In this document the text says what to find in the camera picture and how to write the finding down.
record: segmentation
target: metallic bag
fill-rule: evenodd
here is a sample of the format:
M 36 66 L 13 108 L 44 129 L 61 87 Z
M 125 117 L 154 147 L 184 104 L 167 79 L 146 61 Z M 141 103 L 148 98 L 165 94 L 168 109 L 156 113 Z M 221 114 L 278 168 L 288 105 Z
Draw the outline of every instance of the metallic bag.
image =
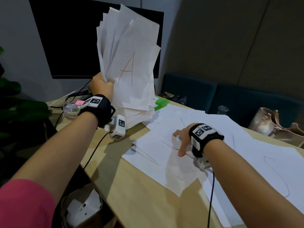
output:
M 279 113 L 261 107 L 255 114 L 248 129 L 269 137 L 281 140 L 288 144 L 301 147 L 304 143 L 304 132 L 297 123 L 292 123 L 290 128 L 284 128 L 279 123 Z

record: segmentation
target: forearm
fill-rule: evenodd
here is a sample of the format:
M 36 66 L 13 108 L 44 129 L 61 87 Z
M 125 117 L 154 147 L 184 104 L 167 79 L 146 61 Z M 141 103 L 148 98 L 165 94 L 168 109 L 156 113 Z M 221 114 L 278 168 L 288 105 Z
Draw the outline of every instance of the forearm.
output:
M 97 124 L 92 113 L 82 113 L 38 149 L 12 179 L 37 182 L 58 203 L 91 143 Z
M 204 154 L 247 227 L 304 227 L 304 215 L 223 141 L 207 143 Z

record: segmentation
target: pink sticky note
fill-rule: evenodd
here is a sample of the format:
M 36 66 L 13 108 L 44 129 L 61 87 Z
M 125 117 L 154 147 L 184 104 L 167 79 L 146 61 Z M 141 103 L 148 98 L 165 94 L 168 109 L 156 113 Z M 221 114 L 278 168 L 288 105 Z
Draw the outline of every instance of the pink sticky note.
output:
M 75 105 L 83 105 L 84 102 L 85 101 L 77 100 L 76 103 L 75 103 Z

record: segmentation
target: table surface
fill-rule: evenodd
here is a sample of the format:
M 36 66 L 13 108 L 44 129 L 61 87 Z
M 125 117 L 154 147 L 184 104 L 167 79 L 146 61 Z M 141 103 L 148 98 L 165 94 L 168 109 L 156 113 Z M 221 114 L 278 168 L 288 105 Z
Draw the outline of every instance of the table surface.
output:
M 173 105 L 184 107 L 175 102 Z M 51 121 L 55 122 L 61 110 L 53 110 Z M 71 120 L 63 118 L 57 130 Z M 285 142 L 244 128 L 253 138 L 279 146 L 294 147 L 303 157 L 304 150 Z M 106 136 L 85 169 L 92 182 L 126 228 L 149 227 L 206 227 L 209 201 L 198 179 L 186 188 L 180 197 L 135 168 L 121 156 L 132 147 L 132 142 L 149 132 L 138 124 L 126 132 L 124 138 L 112 140 Z M 98 128 L 81 166 L 87 163 L 105 130 Z M 210 227 L 222 227 L 215 212 L 211 211 Z

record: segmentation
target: pink shirt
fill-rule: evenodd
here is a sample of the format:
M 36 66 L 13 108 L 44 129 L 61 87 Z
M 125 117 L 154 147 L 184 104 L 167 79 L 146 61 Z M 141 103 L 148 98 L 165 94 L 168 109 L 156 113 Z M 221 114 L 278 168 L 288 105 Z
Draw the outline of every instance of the pink shirt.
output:
M 49 228 L 55 202 L 39 184 L 16 179 L 0 188 L 0 227 Z

